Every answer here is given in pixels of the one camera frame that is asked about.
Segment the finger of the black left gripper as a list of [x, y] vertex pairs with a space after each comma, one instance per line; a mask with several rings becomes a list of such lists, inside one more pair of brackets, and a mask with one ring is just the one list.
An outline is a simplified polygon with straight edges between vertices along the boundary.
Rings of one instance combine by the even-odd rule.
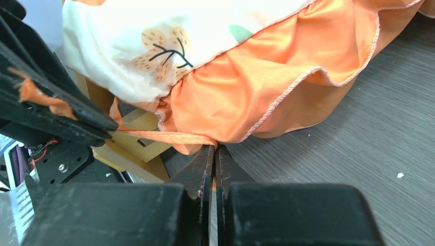
[[28, 126], [61, 138], [85, 145], [101, 146], [109, 139], [112, 120], [86, 98], [69, 81], [59, 87], [52, 77], [39, 78], [35, 83], [42, 92], [62, 99], [72, 108], [76, 120], [57, 116], [47, 106], [34, 102], [19, 102], [18, 83], [21, 79], [13, 74], [1, 74], [1, 119]]
[[1, 7], [1, 78], [12, 86], [26, 76], [42, 92], [67, 102], [79, 121], [116, 130], [118, 124], [78, 89], [55, 53], [23, 22], [25, 15], [23, 7]]

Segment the orange fruit print cushion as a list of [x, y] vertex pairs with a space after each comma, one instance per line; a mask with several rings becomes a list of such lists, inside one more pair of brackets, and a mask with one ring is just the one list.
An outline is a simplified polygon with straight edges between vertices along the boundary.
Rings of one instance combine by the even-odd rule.
[[129, 135], [183, 154], [324, 121], [434, 1], [65, 1], [66, 65]]

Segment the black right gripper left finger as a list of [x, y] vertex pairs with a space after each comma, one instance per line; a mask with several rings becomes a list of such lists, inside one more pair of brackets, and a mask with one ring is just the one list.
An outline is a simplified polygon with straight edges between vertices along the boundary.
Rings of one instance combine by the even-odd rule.
[[209, 245], [214, 151], [214, 146], [202, 146], [193, 160], [168, 181], [184, 188], [174, 245]]

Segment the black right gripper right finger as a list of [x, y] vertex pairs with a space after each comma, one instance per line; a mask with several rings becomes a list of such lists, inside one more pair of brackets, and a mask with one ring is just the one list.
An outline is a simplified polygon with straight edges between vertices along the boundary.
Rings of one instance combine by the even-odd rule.
[[231, 229], [232, 208], [228, 198], [232, 183], [254, 182], [232, 158], [225, 145], [219, 145], [216, 151], [216, 208], [217, 208], [217, 242], [226, 245], [233, 237]]

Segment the wooden pet bed frame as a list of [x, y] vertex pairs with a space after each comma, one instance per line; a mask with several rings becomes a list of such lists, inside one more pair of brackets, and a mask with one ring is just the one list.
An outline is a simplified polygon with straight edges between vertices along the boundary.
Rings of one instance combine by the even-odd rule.
[[[114, 96], [76, 72], [74, 78], [80, 91], [108, 113]], [[93, 147], [92, 150], [97, 160], [118, 171], [127, 171], [150, 183], [163, 183], [169, 180], [169, 175], [160, 154], [169, 148], [167, 143], [113, 132], [111, 140], [101, 147]]]

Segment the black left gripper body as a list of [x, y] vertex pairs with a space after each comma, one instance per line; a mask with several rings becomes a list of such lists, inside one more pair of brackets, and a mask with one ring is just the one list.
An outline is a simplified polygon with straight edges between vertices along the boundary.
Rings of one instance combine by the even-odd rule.
[[89, 146], [1, 123], [1, 190], [12, 190], [26, 175], [43, 186], [67, 182], [125, 183], [123, 173], [94, 157]]

